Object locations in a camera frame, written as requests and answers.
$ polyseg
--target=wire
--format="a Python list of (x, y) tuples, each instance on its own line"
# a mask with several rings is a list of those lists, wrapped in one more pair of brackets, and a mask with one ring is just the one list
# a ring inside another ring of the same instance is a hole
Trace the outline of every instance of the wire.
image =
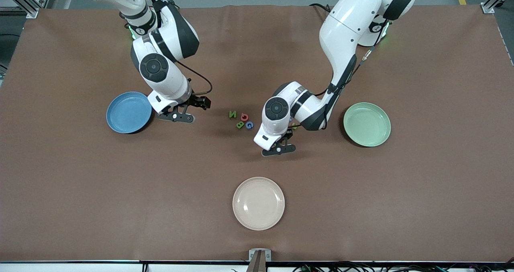
[(384, 27), (387, 25), (387, 23), (389, 22), (389, 20), (385, 20), (384, 22), (382, 22), (381, 26), (382, 28), (380, 29), (380, 34), (378, 35), (377, 37), (377, 40), (375, 40), (375, 43), (373, 44), (373, 46), (369, 49), (369, 51), (367, 52), (367, 55), (365, 55), (365, 57), (360, 61), (359, 65), (357, 66), (357, 68), (352, 72), (352, 76), (357, 72), (357, 70), (360, 68), (360, 66), (362, 64), (364, 64), (364, 61), (367, 59), (367, 57), (371, 54), (372, 51), (375, 50), (375, 47), (377, 46), (378, 42), (380, 41), (380, 38), (382, 38), (382, 34), (383, 34), (383, 31), (384, 31)]
[(206, 94), (208, 94), (208, 93), (210, 93), (212, 91), (212, 83), (205, 76), (202, 76), (200, 73), (196, 72), (194, 69), (191, 69), (187, 65), (181, 63), (180, 61), (178, 61), (178, 64), (182, 65), (186, 69), (189, 69), (189, 71), (192, 71), (193, 73), (195, 73), (195, 75), (198, 75), (199, 77), (203, 78), (209, 84), (209, 90), (208, 91), (202, 91), (201, 93), (192, 93), (192, 95), (194, 95), (194, 96), (206, 95)]
[(157, 16), (157, 27), (160, 28), (162, 24), (162, 18), (160, 16), (160, 11), (155, 13)]
[(327, 91), (327, 89), (325, 89), (325, 90), (324, 90), (324, 91), (322, 91), (321, 93), (316, 93), (314, 96), (318, 97), (318, 96), (320, 96), (320, 95), (322, 95), (322, 94), (326, 93), (326, 91)]
[(323, 8), (326, 12), (330, 12), (330, 11), (331, 11), (331, 9), (330, 9), (330, 7), (328, 6), (328, 4), (327, 4), (326, 6), (323, 6), (323, 5), (319, 4), (319, 3), (312, 3), (312, 4), (309, 4), (309, 6), (317, 6), (317, 7), (321, 7), (321, 8)]
[(16, 37), (20, 37), (19, 35), (14, 35), (14, 34), (0, 34), (0, 36), (16, 36)]
[[(369, 53), (371, 53), (371, 51), (373, 51), (375, 49), (375, 46), (378, 44), (378, 41), (380, 40), (380, 38), (382, 37), (382, 32), (384, 31), (384, 26), (387, 24), (388, 20), (385, 20), (383, 23), (382, 23), (382, 29), (380, 30), (380, 34), (378, 35), (378, 38), (377, 40), (375, 41), (375, 44), (373, 44), (373, 46), (371, 47), (371, 49), (369, 49), (370, 51), (368, 51)], [(365, 59), (361, 60), (361, 62), (359, 63), (359, 65), (357, 66), (356, 69), (354, 69), (352, 71), (352, 73), (350, 74), (350, 76), (348, 77), (348, 80), (340, 87), (336, 87), (336, 89), (334, 90), (334, 96), (337, 96), (336, 94), (338, 94), (343, 88), (345, 88), (345, 86), (347, 84), (349, 84), (351, 81), (352, 81), (352, 77), (354, 76), (354, 74), (358, 71), (359, 67), (364, 63)], [(322, 95), (323, 93), (325, 93), (328, 89), (325, 89), (325, 91), (323, 91), (322, 93), (318, 93), (316, 94), (315, 96), (319, 96), (319, 95)], [(324, 126), (323, 128), (321, 128), (322, 130), (326, 130), (327, 128), (327, 124), (328, 124), (328, 120), (326, 118), (327, 116), (327, 108), (328, 108), (328, 104), (325, 104), (325, 107), (323, 109), (323, 117), (324, 117)], [(361, 268), (362, 270), (364, 270), (365, 272), (368, 272), (368, 270), (366, 270), (365, 268), (363, 268), (362, 266), (359, 267)]]
[[(390, 267), (380, 267), (380, 271), (378, 270), (378, 267), (373, 268), (369, 266), (366, 263), (358, 263), (358, 262), (349, 262), (349, 261), (341, 261), (341, 262), (333, 262), (329, 263), (327, 265), (328, 272), (351, 272), (351, 270), (354, 270), (354, 272), (439, 272), (441, 270), (449, 271), (455, 266), (459, 266), (460, 268), (463, 268), (463, 266), (473, 268), (475, 272), (508, 272), (508, 269), (510, 265), (512, 265), (514, 262), (514, 258), (509, 259), (509, 261), (505, 263), (492, 263), (492, 264), (485, 264), (485, 265), (479, 265), (475, 263), (462, 263), (462, 262), (454, 262), (452, 265), (448, 266), (447, 268), (442, 268), (435, 265), (427, 265), (423, 264), (422, 266), (418, 265), (397, 265), (397, 266), (390, 266)], [(312, 266), (307, 263), (303, 264), (300, 267), (297, 267), (293, 270), (293, 272), (298, 271), (299, 269), (305, 267), (306, 269), (303, 271), (310, 271), (310, 272), (326, 272), (323, 269), (321, 269), (319, 266)]]

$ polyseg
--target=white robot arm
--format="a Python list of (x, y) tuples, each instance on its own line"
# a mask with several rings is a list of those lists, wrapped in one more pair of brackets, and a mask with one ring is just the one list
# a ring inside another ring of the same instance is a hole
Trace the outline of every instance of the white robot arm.
[(264, 156), (296, 149), (294, 145), (287, 144), (292, 136), (290, 117), (308, 131), (326, 128), (334, 105), (353, 75), (357, 64), (357, 44), (365, 35), (368, 35), (367, 42), (374, 38), (376, 44), (381, 33), (371, 28), (373, 22), (396, 20), (413, 3), (414, 0), (339, 0), (336, 3), (323, 22), (319, 35), (321, 47), (332, 66), (332, 80), (321, 99), (295, 81), (282, 84), (273, 93), (264, 105), (262, 124), (253, 139), (263, 149)]
[(179, 13), (173, 0), (152, 0), (153, 9), (145, 0), (95, 0), (118, 8), (127, 20), (136, 39), (131, 58), (145, 82), (152, 88), (148, 100), (157, 117), (172, 122), (191, 123), (188, 106), (209, 109), (209, 98), (194, 93), (189, 80), (175, 63), (196, 54), (200, 42), (194, 28)]

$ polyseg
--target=brown table cover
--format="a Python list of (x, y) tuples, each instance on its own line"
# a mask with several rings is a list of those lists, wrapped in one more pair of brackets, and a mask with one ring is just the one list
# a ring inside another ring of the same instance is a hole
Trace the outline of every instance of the brown table cover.
[[(293, 154), (264, 158), (264, 102), (297, 80), (318, 93), (332, 69), (313, 7), (184, 9), (200, 36), (184, 60), (210, 78), (194, 124), (153, 120), (134, 135), (105, 121), (114, 97), (150, 89), (117, 10), (41, 10), (25, 24), (0, 89), (0, 260), (505, 261), (514, 254), (514, 69), (494, 16), (415, 6), (356, 73), (328, 129), (298, 129)], [(367, 49), (358, 49), (361, 57)], [(188, 71), (197, 91), (207, 85)], [(344, 110), (372, 102), (392, 133), (350, 142)], [(237, 186), (284, 191), (279, 223), (251, 231)]]

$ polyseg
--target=cable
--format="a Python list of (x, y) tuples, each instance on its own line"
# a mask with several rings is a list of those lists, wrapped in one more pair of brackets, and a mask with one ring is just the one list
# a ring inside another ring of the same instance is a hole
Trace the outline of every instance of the cable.
[(0, 36), (16, 36), (16, 37), (20, 37), (19, 35), (14, 35), (14, 34), (0, 34)]
[(364, 64), (364, 61), (371, 54), (371, 52), (373, 52), (375, 50), (375, 47), (377, 46), (378, 42), (380, 41), (380, 38), (382, 38), (384, 27), (387, 25), (388, 22), (389, 22), (389, 20), (387, 20), (387, 19), (384, 22), (382, 22), (382, 29), (380, 29), (380, 34), (378, 35), (377, 40), (375, 40), (375, 43), (373, 44), (373, 46), (369, 49), (369, 51), (367, 51), (367, 54), (364, 56), (364, 58), (362, 58), (362, 60), (360, 61), (359, 65), (357, 66), (357, 68), (352, 72), (352, 76), (357, 72), (359, 67), (362, 64)]
[(211, 83), (210, 80), (208, 80), (205, 76), (202, 76), (200, 73), (196, 72), (194, 69), (191, 69), (187, 65), (181, 63), (180, 61), (178, 61), (177, 63), (182, 65), (186, 69), (189, 69), (189, 71), (192, 71), (193, 73), (195, 73), (199, 77), (203, 78), (209, 84), (209, 90), (208, 91), (202, 91), (201, 93), (192, 93), (192, 95), (194, 95), (194, 96), (206, 95), (206, 94), (208, 94), (208, 93), (210, 93), (212, 91), (212, 83)]
[(326, 91), (327, 91), (327, 89), (325, 89), (325, 90), (324, 90), (324, 91), (322, 91), (321, 93), (316, 93), (314, 96), (316, 96), (316, 97), (317, 97), (317, 96), (320, 96), (320, 95), (322, 95), (322, 94), (326, 93)]
[(327, 109), (326, 109), (327, 107), (328, 107), (328, 104), (325, 104), (325, 106), (323, 107), (323, 117), (324, 117), (324, 119), (323, 119), (323, 123), (324, 123), (324, 126), (323, 126), (323, 128), (321, 128), (322, 130), (326, 130), (326, 128), (327, 128), (327, 124), (328, 124), (328, 123), (327, 123), (327, 122), (328, 122), (328, 120), (327, 120), (327, 118), (326, 118), (326, 115), (327, 115), (327, 113), (328, 113), (328, 112), (327, 112)]
[(330, 12), (330, 11), (331, 11), (331, 9), (330, 9), (330, 7), (328, 6), (328, 4), (327, 4), (326, 6), (323, 6), (323, 5), (319, 4), (319, 3), (312, 3), (312, 4), (309, 4), (309, 6), (317, 6), (317, 7), (321, 7), (321, 8), (323, 8), (326, 12)]

